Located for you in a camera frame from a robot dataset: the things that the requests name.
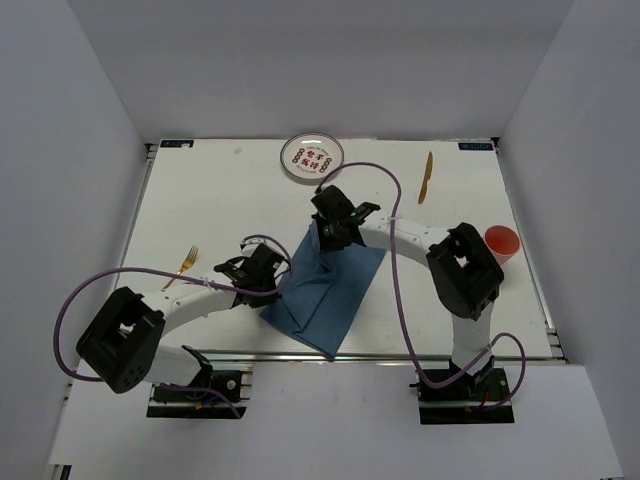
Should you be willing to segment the blue cloth napkin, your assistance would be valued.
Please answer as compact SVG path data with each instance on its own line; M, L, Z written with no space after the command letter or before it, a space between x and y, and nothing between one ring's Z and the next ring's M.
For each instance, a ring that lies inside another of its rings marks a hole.
M327 358L336 356L386 251L351 245L323 253L317 227L308 231L293 255L281 298L260 317L289 338Z

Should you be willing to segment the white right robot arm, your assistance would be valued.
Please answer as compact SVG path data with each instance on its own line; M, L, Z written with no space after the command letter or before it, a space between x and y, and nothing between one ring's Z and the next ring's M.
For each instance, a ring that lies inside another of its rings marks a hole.
M453 390L472 399L488 385L493 367L490 323L504 273L476 228L427 227L394 217L377 204L355 206L336 186L312 198L320 250L351 245L384 249L429 269L438 299L453 324L450 365Z

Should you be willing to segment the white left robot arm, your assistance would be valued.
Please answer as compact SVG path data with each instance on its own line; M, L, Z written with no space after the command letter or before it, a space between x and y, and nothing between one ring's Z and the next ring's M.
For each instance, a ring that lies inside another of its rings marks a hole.
M120 287L80 336L76 352L116 394L145 381L202 398L211 392L213 366L194 348L166 346L162 338L213 313L275 302L283 264L290 264L287 257L256 241L243 244L239 256L165 289L136 293Z

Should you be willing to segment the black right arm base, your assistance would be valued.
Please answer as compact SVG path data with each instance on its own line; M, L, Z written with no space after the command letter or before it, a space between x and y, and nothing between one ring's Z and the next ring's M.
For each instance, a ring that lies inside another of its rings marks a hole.
M410 384L418 397L421 425L513 424L515 417L510 388L503 368L492 369L478 387L462 384L442 389L428 387L422 380Z

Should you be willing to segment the white patterned plate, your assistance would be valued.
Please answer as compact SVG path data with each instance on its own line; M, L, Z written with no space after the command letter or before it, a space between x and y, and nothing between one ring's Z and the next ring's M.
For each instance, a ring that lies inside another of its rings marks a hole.
M323 133L303 133L282 146L279 160L294 181L317 184L344 163L344 148L334 137Z

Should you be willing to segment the gold fork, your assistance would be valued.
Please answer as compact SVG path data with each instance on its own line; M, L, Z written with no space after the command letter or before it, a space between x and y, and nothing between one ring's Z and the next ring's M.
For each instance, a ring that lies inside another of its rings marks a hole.
M180 276L186 271L190 270L196 263L198 259L198 255L199 255L199 248L196 245L193 245L189 249L189 252L185 256L184 260L182 261L180 268L175 272L174 276L167 281L167 283L163 286L163 289L164 290L168 289L174 283L177 276Z

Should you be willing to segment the gold knife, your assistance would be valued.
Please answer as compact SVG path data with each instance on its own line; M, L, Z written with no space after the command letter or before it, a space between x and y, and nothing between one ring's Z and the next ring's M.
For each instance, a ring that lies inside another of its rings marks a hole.
M424 175L423 175L421 189L420 189L419 196L418 196L418 204L419 205L422 205L424 203L425 199L426 199L429 182L430 182L431 177L432 177L433 166L434 166L433 153L429 152L428 155L427 155L427 161L426 161L426 165L425 165L425 171L424 171Z

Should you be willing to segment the right blue corner label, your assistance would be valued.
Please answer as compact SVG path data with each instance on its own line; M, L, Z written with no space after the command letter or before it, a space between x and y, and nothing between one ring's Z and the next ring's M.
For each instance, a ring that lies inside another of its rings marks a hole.
M459 142L458 148L462 151L493 151L491 142Z

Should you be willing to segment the blue corner label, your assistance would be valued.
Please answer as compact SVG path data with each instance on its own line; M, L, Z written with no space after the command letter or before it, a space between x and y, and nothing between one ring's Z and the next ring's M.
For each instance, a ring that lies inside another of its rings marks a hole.
M462 151L493 151L491 142L459 142L458 148Z
M192 148L194 145L193 139L164 139L160 142L160 148Z

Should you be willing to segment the left blue corner label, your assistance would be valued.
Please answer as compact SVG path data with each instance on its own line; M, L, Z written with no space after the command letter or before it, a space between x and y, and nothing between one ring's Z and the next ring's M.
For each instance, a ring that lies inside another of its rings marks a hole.
M192 148L194 145L193 139L164 139L160 142L160 148Z

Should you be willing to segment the red plastic cup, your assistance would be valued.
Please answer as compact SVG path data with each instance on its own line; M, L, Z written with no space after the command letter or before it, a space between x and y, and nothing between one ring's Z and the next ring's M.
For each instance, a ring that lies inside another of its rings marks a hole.
M499 265L504 265L521 248L519 235L504 225L489 227L484 233L484 241Z

